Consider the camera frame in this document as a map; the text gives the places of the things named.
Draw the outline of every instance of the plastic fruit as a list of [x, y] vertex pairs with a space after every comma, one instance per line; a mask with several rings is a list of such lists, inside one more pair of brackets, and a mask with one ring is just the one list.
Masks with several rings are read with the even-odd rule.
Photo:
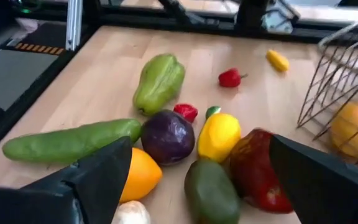
[[145, 197], [162, 178], [161, 168], [143, 150], [132, 148], [131, 167], [120, 203]]
[[331, 140], [335, 147], [343, 153], [358, 159], [358, 102], [349, 102], [331, 124]]

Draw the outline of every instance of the metal basket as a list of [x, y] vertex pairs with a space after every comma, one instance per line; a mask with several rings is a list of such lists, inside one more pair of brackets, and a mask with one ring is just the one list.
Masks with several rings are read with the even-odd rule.
[[324, 38], [318, 52], [321, 58], [298, 128], [313, 133], [314, 140], [324, 142], [347, 162], [358, 164], [358, 22]]

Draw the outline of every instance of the red chili pepper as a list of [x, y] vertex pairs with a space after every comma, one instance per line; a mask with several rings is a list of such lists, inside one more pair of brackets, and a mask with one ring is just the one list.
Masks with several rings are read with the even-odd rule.
[[219, 75], [219, 85], [223, 87], [237, 87], [241, 83], [241, 79], [248, 75], [240, 75], [238, 69], [231, 68]]
[[180, 103], [173, 108], [174, 112], [181, 114], [188, 122], [192, 123], [198, 115], [198, 110], [189, 104]]
[[292, 205], [270, 163], [272, 136], [257, 128], [239, 141], [241, 146], [234, 147], [230, 157], [233, 183], [251, 205], [266, 212], [290, 213]]

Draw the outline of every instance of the metal frame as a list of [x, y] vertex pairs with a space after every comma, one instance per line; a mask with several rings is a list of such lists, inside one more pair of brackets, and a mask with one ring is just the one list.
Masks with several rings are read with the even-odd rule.
[[[83, 1], [83, 13], [82, 16], [76, 16], [76, 20], [80, 20], [80, 24], [87, 26], [87, 29], [81, 35], [81, 40], [74, 47], [68, 46], [69, 50], [61, 54], [41, 74], [40, 78], [33, 83], [28, 91], [8, 109], [6, 112], [7, 116], [0, 122], [0, 140], [10, 131], [100, 26], [198, 32], [317, 44], [322, 38], [350, 25], [340, 22], [306, 21], [301, 18], [299, 19], [295, 13], [293, 17], [286, 19], [291, 23], [291, 32], [269, 32], [268, 29], [263, 27], [261, 22], [264, 15], [269, 11], [267, 7], [269, 0], [242, 0], [237, 15], [187, 11], [176, 0], [159, 0], [164, 9], [101, 6], [99, 0], [81, 1]], [[61, 22], [68, 20], [68, 4], [43, 2], [40, 7], [33, 6], [33, 8], [36, 8], [36, 10], [29, 12], [29, 10], [17, 10], [17, 5], [13, 7], [16, 17]], [[338, 40], [332, 44], [340, 45], [341, 41]]]
[[[338, 38], [347, 39], [343, 47], [332, 46]], [[358, 104], [358, 41], [354, 42], [354, 38], [358, 40], [358, 22], [319, 42], [321, 57], [306, 92], [297, 128], [307, 130], [314, 136], [313, 140], [319, 140], [347, 162], [358, 165], [358, 145], [354, 144], [358, 124], [341, 114], [348, 103]], [[331, 129], [335, 120], [354, 128], [354, 133], [345, 137], [337, 129]], [[340, 139], [340, 144], [327, 141], [335, 137]], [[347, 153], [352, 151], [353, 156], [343, 153], [344, 148]]]

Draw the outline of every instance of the wooden tabletop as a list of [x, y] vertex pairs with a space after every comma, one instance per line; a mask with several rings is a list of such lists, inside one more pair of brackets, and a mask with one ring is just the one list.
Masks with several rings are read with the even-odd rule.
[[[321, 16], [316, 9], [307, 13]], [[289, 59], [286, 75], [277, 74], [266, 61], [268, 49]], [[21, 187], [61, 169], [6, 159], [1, 146], [8, 139], [109, 119], [134, 117], [143, 121], [134, 112], [131, 99], [146, 61], [164, 52], [174, 53], [186, 67], [181, 94], [167, 108], [176, 102], [195, 105], [201, 114], [194, 124], [195, 133], [202, 127], [205, 110], [220, 105], [225, 113], [239, 119], [243, 135], [263, 127], [313, 145], [311, 136], [295, 127], [319, 59], [315, 45], [102, 27], [0, 142], [0, 186]], [[219, 88], [218, 74], [231, 67], [249, 76], [238, 89]], [[162, 181], [142, 200], [154, 224], [191, 223], [183, 180], [195, 156], [194, 151], [185, 162], [164, 167]], [[299, 220], [294, 213], [271, 215], [244, 204], [240, 223], [298, 224]]]

